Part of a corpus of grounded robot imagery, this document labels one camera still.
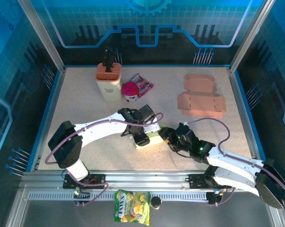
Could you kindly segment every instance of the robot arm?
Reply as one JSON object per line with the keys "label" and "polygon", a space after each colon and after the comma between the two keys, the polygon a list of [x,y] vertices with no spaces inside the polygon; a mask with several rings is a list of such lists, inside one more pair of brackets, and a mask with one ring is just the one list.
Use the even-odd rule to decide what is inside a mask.
{"label": "robot arm", "polygon": [[239,188],[257,195],[272,207],[280,209],[284,206],[284,189],[264,171],[255,167],[257,165],[269,170],[285,185],[285,172],[274,160],[268,159],[264,162],[223,149],[221,152],[215,144],[199,140],[193,131],[182,123],[176,130],[162,128],[159,135],[172,151],[186,151],[195,161],[209,165],[204,173],[204,180],[211,187],[225,185]]}
{"label": "robot arm", "polygon": [[[112,120],[119,120],[122,122],[141,124],[142,126],[131,126],[122,122],[111,122]],[[153,110],[145,105],[139,110],[123,108],[113,115],[84,124],[72,125],[70,121],[63,122],[52,138],[48,142],[48,146],[53,150],[63,139],[70,136],[72,133],[85,129],[77,135],[70,138],[54,153],[54,158],[58,166],[66,169],[78,181],[84,180],[89,172],[83,162],[80,160],[81,148],[87,144],[98,140],[100,138],[122,133],[121,136],[132,134],[134,141],[139,146],[145,146],[150,143],[146,135],[150,131],[158,131],[159,125],[145,126],[146,123],[151,123],[156,120]]]}

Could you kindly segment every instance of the cardboard box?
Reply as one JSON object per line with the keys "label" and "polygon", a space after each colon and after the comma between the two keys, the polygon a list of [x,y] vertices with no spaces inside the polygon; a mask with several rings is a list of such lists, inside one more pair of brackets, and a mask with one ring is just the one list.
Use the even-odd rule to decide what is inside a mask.
{"label": "cardboard box", "polygon": [[211,75],[187,74],[184,81],[185,90],[216,92],[215,78]]}
{"label": "cardboard box", "polygon": [[211,75],[187,74],[184,87],[187,91],[178,96],[178,109],[183,115],[222,118],[226,101],[215,93],[217,86]]}

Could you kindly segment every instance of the glass panel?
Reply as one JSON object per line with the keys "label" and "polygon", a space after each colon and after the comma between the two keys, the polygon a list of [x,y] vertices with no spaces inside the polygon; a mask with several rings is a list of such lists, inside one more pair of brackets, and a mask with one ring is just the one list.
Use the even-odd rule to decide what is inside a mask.
{"label": "glass panel", "polygon": [[285,0],[276,0],[238,72],[265,155],[285,169]]}
{"label": "glass panel", "polygon": [[230,64],[262,0],[33,0],[66,65]]}
{"label": "glass panel", "polygon": [[[0,1],[0,226],[9,215],[56,72],[18,2]],[[18,148],[26,153],[12,152]]]}

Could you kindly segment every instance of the pink lid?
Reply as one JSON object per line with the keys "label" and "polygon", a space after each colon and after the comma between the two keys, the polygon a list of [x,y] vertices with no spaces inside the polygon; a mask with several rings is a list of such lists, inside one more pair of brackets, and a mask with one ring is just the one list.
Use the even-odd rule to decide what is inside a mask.
{"label": "pink lid", "polygon": [[122,93],[125,96],[135,96],[139,93],[139,88],[134,82],[127,82],[122,88]]}

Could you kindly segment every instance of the snack bag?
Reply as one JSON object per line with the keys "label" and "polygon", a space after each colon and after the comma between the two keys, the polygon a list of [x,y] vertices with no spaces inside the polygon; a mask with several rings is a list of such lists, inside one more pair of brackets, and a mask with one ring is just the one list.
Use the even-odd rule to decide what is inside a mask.
{"label": "snack bag", "polygon": [[114,221],[150,225],[150,193],[118,190],[115,195]]}
{"label": "snack bag", "polygon": [[129,81],[134,82],[138,86],[139,98],[146,94],[152,87],[154,87],[154,84],[142,78],[140,75],[138,75],[138,73],[135,74]]}

